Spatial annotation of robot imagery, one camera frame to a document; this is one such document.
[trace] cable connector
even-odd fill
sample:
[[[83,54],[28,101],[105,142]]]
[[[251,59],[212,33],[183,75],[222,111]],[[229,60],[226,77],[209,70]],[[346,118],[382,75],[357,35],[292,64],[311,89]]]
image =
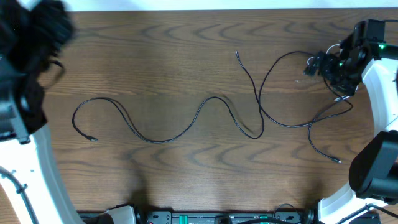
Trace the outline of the cable connector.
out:
[[[27,188],[27,184],[24,184],[22,188],[17,189],[17,194],[22,193],[23,191],[25,191],[25,189]]]
[[[92,141],[92,142],[98,141],[98,139],[94,138],[93,136],[87,136],[87,139]]]
[[[337,163],[339,163],[339,164],[343,163],[341,160],[339,160],[338,158],[333,157],[333,156],[331,156],[330,159],[331,159],[333,162],[337,162]]]

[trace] white plastic housing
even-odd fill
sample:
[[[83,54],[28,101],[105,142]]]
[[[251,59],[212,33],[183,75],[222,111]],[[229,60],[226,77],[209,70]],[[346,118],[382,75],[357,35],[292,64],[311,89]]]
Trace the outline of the white plastic housing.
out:
[[[374,135],[398,130],[398,60],[371,60],[362,73],[362,81],[371,100]]]
[[[379,207],[387,205],[380,200],[357,198],[355,192],[351,189],[349,183],[347,183],[332,196],[320,200],[318,203],[318,219],[325,224],[335,224],[340,222],[342,218],[351,215],[371,203]]]
[[[58,171],[51,147],[50,131],[44,126],[30,136],[30,143],[18,140],[0,143],[0,166],[14,173],[22,184],[40,224],[84,223],[73,207]],[[32,223],[14,184],[0,178],[12,207],[22,224]]]
[[[114,224],[136,224],[136,215],[131,206],[123,206],[107,211],[110,214]]]

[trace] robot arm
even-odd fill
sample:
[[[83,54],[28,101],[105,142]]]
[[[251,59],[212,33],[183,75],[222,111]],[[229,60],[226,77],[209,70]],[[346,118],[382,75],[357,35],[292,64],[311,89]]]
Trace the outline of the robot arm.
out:
[[[367,205],[396,204],[398,156],[398,47],[384,42],[384,21],[358,23],[340,44],[340,56],[320,52],[305,73],[329,79],[345,95],[354,95],[363,82],[368,90],[375,138],[351,164],[349,183],[320,200],[317,213],[323,223],[349,223],[366,213]]]
[[[0,183],[22,223],[82,223],[53,157],[37,83],[72,33],[60,1],[30,12],[0,2]]]

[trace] black wire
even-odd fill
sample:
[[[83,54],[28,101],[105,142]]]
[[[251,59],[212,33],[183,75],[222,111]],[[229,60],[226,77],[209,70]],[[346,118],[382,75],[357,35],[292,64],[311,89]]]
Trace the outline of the black wire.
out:
[[[141,139],[141,140],[143,140],[143,141],[145,141],[145,142],[149,142],[149,143],[161,144],[161,143],[166,143],[166,142],[174,141],[174,140],[176,140],[177,138],[179,138],[180,136],[182,136],[183,134],[185,134],[185,133],[192,127],[192,125],[195,123],[195,121],[196,121],[196,119],[197,119],[197,117],[198,117],[198,115],[199,115],[199,112],[200,112],[200,110],[202,109],[203,105],[204,105],[208,100],[215,98],[215,99],[221,100],[221,101],[226,105],[226,107],[227,107],[227,109],[229,110],[229,113],[230,113],[230,115],[231,115],[231,117],[232,117],[232,119],[233,119],[233,121],[234,121],[236,127],[237,127],[245,136],[247,136],[247,137],[249,137],[249,138],[251,138],[251,139],[258,139],[258,138],[260,138],[260,137],[263,135],[263,133],[264,133],[264,117],[263,117],[263,115],[262,115],[262,113],[261,113],[261,111],[262,111],[271,121],[273,121],[274,123],[276,123],[276,124],[278,124],[278,125],[280,125],[280,126],[286,127],[286,128],[299,128],[299,127],[309,126],[309,127],[308,127],[308,140],[310,141],[310,144],[311,144],[311,146],[314,148],[314,150],[317,151],[319,154],[321,154],[321,155],[323,155],[323,156],[325,156],[325,157],[327,157],[327,158],[333,160],[334,162],[339,162],[339,163],[341,163],[341,161],[340,161],[339,159],[337,159],[337,158],[335,158],[335,157],[328,156],[328,155],[326,155],[326,154],[320,152],[320,151],[313,145],[313,143],[312,143],[312,141],[311,141],[311,138],[310,138],[310,130],[311,130],[311,125],[312,125],[312,124],[315,124],[315,123],[317,123],[317,122],[319,122],[319,121],[323,121],[324,119],[333,118],[333,117],[335,117],[335,116],[344,114],[344,113],[348,112],[351,108],[350,108],[349,110],[344,111],[344,112],[337,113],[337,114],[332,114],[332,115],[329,115],[329,116],[326,116],[326,117],[323,117],[323,118],[318,119],[324,112],[326,112],[327,110],[329,110],[330,108],[332,108],[333,106],[335,106],[335,105],[337,104],[337,103],[333,103],[333,104],[330,105],[327,109],[325,109],[325,110],[323,110],[321,113],[319,113],[319,114],[316,116],[316,118],[314,118],[311,122],[307,122],[307,123],[303,123],[303,124],[296,124],[296,125],[287,125],[287,124],[282,124],[282,123],[276,121],[275,119],[273,119],[269,114],[267,114],[267,112],[265,111],[265,109],[261,106],[261,91],[262,91],[262,88],[263,88],[263,86],[264,86],[264,84],[265,84],[265,81],[266,81],[268,75],[270,74],[270,72],[272,71],[272,69],[276,66],[276,64],[279,62],[279,60],[282,59],[282,58],[284,58],[284,57],[286,57],[286,56],[288,56],[288,55],[290,55],[290,54],[295,54],[295,53],[307,54],[307,55],[311,55],[311,56],[312,56],[313,54],[308,53],[308,52],[304,52],[304,51],[293,51],[293,52],[286,53],[286,54],[282,55],[281,57],[279,57],[279,58],[274,62],[274,64],[271,66],[271,68],[270,68],[270,70],[267,72],[267,74],[265,75],[265,77],[264,77],[264,79],[263,79],[263,81],[262,81],[261,87],[260,87],[260,91],[259,91],[259,93],[258,93],[258,95],[257,95],[256,86],[255,86],[255,84],[254,84],[254,80],[252,79],[252,76],[251,76],[250,73],[246,70],[246,68],[243,66],[242,61],[241,61],[241,59],[240,59],[240,57],[239,57],[238,51],[235,51],[235,53],[236,53],[236,58],[237,58],[237,60],[238,60],[238,62],[239,62],[239,64],[240,64],[240,66],[242,67],[242,69],[246,72],[246,74],[247,74],[248,77],[250,78],[250,81],[251,81],[251,83],[252,83],[253,90],[254,90],[254,96],[256,97],[256,101],[257,101],[257,103],[258,103],[258,105],[259,105],[259,114],[260,114],[260,117],[261,117],[262,128],[261,128],[261,133],[260,133],[258,136],[255,136],[255,137],[254,137],[254,136],[250,136],[250,135],[248,135],[246,132],[244,132],[243,129],[242,129],[242,128],[240,127],[240,125],[238,124],[238,122],[236,121],[236,119],[235,119],[235,117],[234,117],[234,115],[233,115],[233,113],[232,113],[232,111],[231,111],[231,108],[229,107],[229,105],[227,104],[227,102],[225,102],[225,100],[223,100],[222,98],[217,97],[217,96],[209,97],[209,98],[205,99],[205,100],[202,102],[202,104],[199,106],[199,109],[197,110],[197,112],[196,112],[196,114],[195,114],[195,117],[193,118],[193,121],[191,122],[191,124],[190,124],[182,133],[180,133],[179,135],[175,136],[174,138],[166,139],[166,140],[162,140],[162,141],[157,141],[157,140],[148,139],[148,138],[146,138],[145,136],[143,136],[143,135],[137,130],[137,128],[134,126],[134,123],[131,121],[131,119],[130,119],[131,125],[130,125],[130,123],[127,121],[125,115],[123,114],[123,112],[122,112],[122,111],[120,110],[120,108],[119,108],[119,106],[122,107],[122,109],[124,110],[124,112],[125,112],[125,113],[127,114],[127,116],[128,116],[128,113],[127,113],[126,109],[123,107],[123,105],[120,104],[118,101],[116,101],[116,100],[114,100],[114,99],[112,99],[112,98],[108,98],[108,97],[96,97],[96,98],[92,98],[92,99],[89,99],[89,100],[86,100],[86,101],[82,102],[82,103],[76,108],[75,112],[73,113],[73,116],[72,116],[72,125],[73,125],[73,127],[75,128],[75,130],[76,130],[79,134],[81,134],[82,136],[84,136],[84,137],[87,138],[88,140],[90,140],[90,141],[98,141],[98,139],[94,138],[93,136],[88,136],[88,135],[84,134],[83,132],[81,132],[81,131],[77,128],[77,126],[76,126],[76,124],[75,124],[75,116],[76,116],[76,113],[77,113],[77,111],[79,110],[79,108],[80,108],[81,106],[83,106],[85,103],[88,103],[88,102],[90,102],[90,101],[92,101],[92,100],[107,100],[107,101],[109,101],[110,103],[112,103],[112,104],[118,109],[118,111],[120,112],[120,114],[121,114],[121,116],[123,117],[124,121],[125,121],[126,124],[129,126],[129,129],[130,129],[139,139]],[[334,94],[337,95],[337,93],[334,92],[334,91],[328,86],[328,84],[326,83],[326,81],[325,81],[325,84],[326,84],[326,86],[328,87],[328,89],[329,89],[330,91],[332,91],[332,93],[334,93]]]
[[[62,65],[61,62],[59,62],[57,60],[49,60],[49,63],[52,63],[52,64],[60,67],[61,70],[56,74],[55,78],[51,81],[51,83],[44,87],[44,90],[48,90],[51,87],[53,87],[55,84],[57,84],[61,80],[63,75],[65,74],[65,67]]]
[[[239,129],[245,136],[247,136],[247,137],[249,137],[249,138],[251,138],[251,139],[257,139],[257,138],[261,137],[261,135],[262,135],[263,132],[264,132],[264,125],[263,125],[263,129],[262,129],[262,131],[261,131],[261,134],[258,135],[257,137],[252,137],[252,136],[248,135],[247,133],[245,133],[245,132],[243,131],[243,129],[240,127],[240,125],[239,125],[238,122],[236,121],[236,119],[235,119],[235,117],[234,117],[234,115],[233,115],[233,113],[232,113],[232,111],[231,111],[231,108],[229,107],[229,105],[227,104],[227,102],[225,102],[224,99],[222,99],[222,98],[220,98],[220,97],[218,97],[218,96],[209,97],[209,98],[205,99],[205,100],[202,102],[202,104],[199,106],[199,109],[197,110],[197,112],[196,112],[196,114],[195,114],[195,117],[193,118],[193,121],[191,122],[191,124],[190,124],[183,132],[181,132],[179,135],[175,136],[174,138],[166,139],[166,140],[161,140],[161,141],[148,139],[148,138],[146,138],[145,136],[143,136],[142,134],[138,133],[137,129],[135,129],[134,127],[132,127],[132,126],[129,124],[129,122],[127,121],[125,115],[124,115],[123,112],[120,110],[119,106],[117,105],[117,103],[119,103],[119,102],[117,102],[116,100],[114,100],[114,99],[112,99],[112,98],[108,98],[108,97],[96,97],[96,98],[92,98],[92,99],[89,99],[89,100],[86,100],[86,101],[82,102],[82,103],[76,108],[75,112],[73,113],[73,116],[72,116],[72,125],[73,125],[73,127],[76,129],[76,131],[79,132],[79,134],[81,134],[82,136],[84,136],[84,137],[87,138],[88,140],[90,140],[90,141],[98,141],[98,139],[94,138],[93,136],[87,136],[86,134],[84,134],[83,132],[81,132],[81,131],[76,127],[76,124],[75,124],[75,116],[76,116],[76,112],[79,110],[79,108],[80,108],[81,106],[83,106],[85,103],[88,103],[88,102],[90,102],[90,101],[92,101],[92,100],[106,100],[106,101],[108,101],[108,102],[111,102],[111,103],[116,107],[116,109],[118,109],[118,111],[120,112],[121,116],[123,117],[124,121],[126,122],[126,124],[128,125],[128,127],[130,128],[130,130],[131,130],[139,139],[141,139],[141,140],[143,140],[143,141],[145,141],[145,142],[149,142],[149,143],[162,144],[162,143],[174,141],[174,140],[176,140],[177,138],[181,137],[183,134],[185,134],[185,133],[192,127],[192,125],[195,123],[195,121],[197,120],[198,115],[199,115],[199,112],[200,112],[200,110],[202,109],[202,107],[205,105],[205,103],[206,103],[207,101],[209,101],[209,100],[211,100],[211,99],[218,99],[218,100],[221,100],[221,101],[225,104],[225,106],[227,107],[227,109],[228,109],[228,111],[229,111],[229,113],[230,113],[230,115],[231,115],[231,117],[232,117],[232,120],[234,121],[236,127],[238,127],[238,129]]]
[[[14,175],[5,168],[3,168],[2,166],[0,166],[0,174],[2,178],[9,179],[15,185],[15,188],[17,189],[17,194],[21,195],[22,200],[24,201],[24,204],[26,206],[27,212],[29,213],[30,219],[32,220],[32,223],[38,224],[39,221],[37,221],[37,217],[32,208],[32,204],[30,203],[29,198],[27,197],[27,194],[25,192],[27,185],[25,184],[24,186],[22,186],[21,183],[19,183],[19,181],[14,177]]]
[[[276,211],[278,211],[280,208],[282,208],[282,207],[286,207],[286,206],[290,206],[290,207],[292,207],[295,211],[296,211],[296,213],[298,214],[298,216],[300,217],[300,220],[301,220],[301,214],[299,214],[299,211],[297,211],[297,209],[293,206],[293,205],[291,205],[291,204],[289,204],[289,203],[283,203],[282,205],[279,205],[275,210],[274,210],[274,213],[272,214],[272,217],[273,218],[276,218]]]
[[[335,103],[333,103],[333,104],[327,106],[324,110],[322,110],[322,111],[319,112],[317,115],[315,115],[315,117],[314,117],[314,119],[313,119],[314,121],[315,121],[316,119],[318,119],[323,113],[327,112],[327,111],[330,110],[332,107],[334,107],[335,105],[337,105],[338,103],[340,103],[340,102],[342,102],[342,101],[344,101],[344,102],[346,102],[347,104],[349,104],[349,105],[350,105],[350,108],[348,108],[347,110],[344,110],[343,112],[334,114],[333,116],[338,116],[338,115],[341,115],[341,114],[345,114],[345,113],[349,112],[350,110],[352,110],[352,109],[354,108],[354,105],[353,105],[352,103],[350,103],[348,100],[345,100],[342,96],[340,96],[339,94],[337,94],[336,91],[334,91],[332,88],[330,88],[330,86],[329,86],[328,83],[326,82],[326,79],[325,79],[325,78],[323,78],[323,82],[325,83],[326,87],[328,87],[328,89],[329,89],[334,95],[340,97],[340,99],[339,99],[337,102],[335,102]],[[313,124],[310,124],[310,125],[308,126],[308,134],[307,134],[307,136],[308,136],[308,141],[310,142],[310,145],[314,148],[314,150],[315,150],[317,153],[319,153],[319,154],[325,156],[326,158],[331,159],[331,160],[334,161],[334,162],[342,163],[338,158],[333,157],[333,156],[326,155],[325,153],[319,151],[319,149],[317,149],[317,148],[314,146],[314,144],[312,143],[312,140],[311,140],[311,128],[312,128],[312,125],[313,125]]]
[[[358,209],[357,211],[353,212],[352,214],[348,215],[347,217],[342,218],[342,219],[340,220],[340,222],[338,222],[337,224],[342,224],[342,223],[344,223],[345,221],[350,220],[350,219],[356,217],[357,215],[359,215],[360,213],[364,212],[365,210],[369,211],[370,208],[375,208],[376,210],[379,210],[379,211],[381,211],[381,212],[384,212],[385,214],[387,214],[387,215],[389,215],[389,216],[392,216],[392,217],[394,217],[394,218],[398,218],[398,215],[397,215],[397,214],[392,213],[392,212],[386,210],[385,208],[378,207],[377,205],[370,204],[370,205],[365,205],[364,207]]]
[[[275,218],[257,218],[257,219],[248,220],[245,222],[240,222],[238,224],[255,224],[255,223],[264,223],[264,222],[265,223],[275,223],[275,224],[292,224],[290,222],[278,220]]]
[[[381,211],[381,212],[384,212],[385,214],[387,214],[387,215],[389,215],[389,216],[391,216],[391,217],[398,218],[398,215],[397,215],[397,214],[392,213],[392,212],[388,211],[388,210],[385,209],[385,208],[378,207],[377,205],[367,205],[367,206],[368,206],[369,208],[375,208],[375,209],[377,209],[377,210],[379,210],[379,211]]]
[[[274,118],[272,118],[272,117],[265,111],[265,109],[261,106],[261,91],[262,91],[262,87],[264,86],[264,84],[265,84],[265,82],[266,82],[266,80],[267,80],[268,75],[270,74],[270,72],[272,71],[272,69],[275,67],[275,65],[279,62],[280,59],[282,59],[282,58],[284,58],[284,57],[286,57],[286,56],[288,56],[288,55],[290,55],[290,54],[296,54],[296,53],[301,53],[301,54],[307,54],[307,55],[309,55],[309,56],[314,56],[314,54],[311,54],[311,53],[309,53],[309,52],[304,52],[304,51],[301,51],[301,50],[296,50],[296,51],[293,51],[293,52],[288,52],[288,53],[286,53],[286,54],[280,56],[280,57],[274,62],[274,64],[271,66],[271,68],[269,69],[269,71],[268,71],[267,74],[265,75],[265,77],[264,77],[264,79],[263,79],[263,81],[262,81],[262,83],[261,83],[259,96],[258,96],[258,98],[256,98],[256,99],[257,99],[257,102],[260,104],[260,107],[261,107],[262,112],[263,112],[271,121],[273,121],[275,124],[278,124],[278,125],[280,125],[280,126],[282,126],[282,127],[285,127],[285,128],[301,128],[301,127],[308,126],[308,125],[310,125],[310,124],[315,124],[315,123],[317,123],[317,122],[319,122],[319,121],[323,121],[324,119],[332,118],[332,117],[334,117],[334,116],[336,116],[336,115],[339,115],[339,114],[332,114],[332,115],[326,116],[326,117],[324,117],[324,118],[320,118],[320,119],[313,120],[313,121],[311,121],[311,122],[307,122],[307,123],[303,123],[303,124],[288,125],[288,124],[282,124],[282,123],[276,121],[276,120],[275,120]]]

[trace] wood grain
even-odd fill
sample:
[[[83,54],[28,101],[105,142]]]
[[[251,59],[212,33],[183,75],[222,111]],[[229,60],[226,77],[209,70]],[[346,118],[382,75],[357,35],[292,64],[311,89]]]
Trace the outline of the wood grain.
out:
[[[105,101],[82,107],[76,118],[89,142],[71,125],[82,101],[108,96],[130,112],[139,131],[171,138],[192,121],[199,104],[222,96],[253,135],[261,130],[250,80],[257,87],[280,55],[317,52],[344,39],[363,19],[395,19],[397,9],[297,9],[255,11],[76,12],[75,40],[65,48],[67,74],[47,92],[45,112],[55,157],[77,210],[104,210],[132,202],[174,210],[273,210],[282,203],[304,207],[348,180],[355,155],[373,138],[373,119],[363,85],[348,114],[313,127],[313,141],[343,160],[335,164],[309,145],[307,129],[268,119],[262,138],[235,127],[228,110],[210,101],[183,137],[148,144],[135,137]],[[398,27],[386,38],[398,44]],[[319,77],[302,75],[307,57],[291,55],[270,74],[262,104],[276,120],[297,124],[313,118],[333,95]],[[43,74],[49,83],[55,69]],[[338,106],[335,111],[344,109]],[[17,218],[0,192],[0,222]],[[383,223],[394,223],[383,216]]]

